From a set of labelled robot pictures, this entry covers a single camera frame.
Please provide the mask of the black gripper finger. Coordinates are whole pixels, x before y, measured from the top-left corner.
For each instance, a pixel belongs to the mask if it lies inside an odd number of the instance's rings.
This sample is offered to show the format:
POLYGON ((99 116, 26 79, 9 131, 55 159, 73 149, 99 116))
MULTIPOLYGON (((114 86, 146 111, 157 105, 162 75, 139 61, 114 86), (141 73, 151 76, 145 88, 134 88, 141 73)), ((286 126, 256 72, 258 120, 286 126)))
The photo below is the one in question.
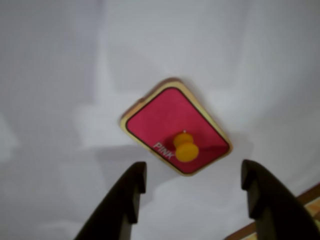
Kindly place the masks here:
POLYGON ((260 163, 241 164, 241 188, 259 240, 318 240, 320 231, 298 199, 260 163))
POLYGON ((147 163, 132 164, 114 184, 75 237, 77 240, 129 240, 146 193, 147 163))

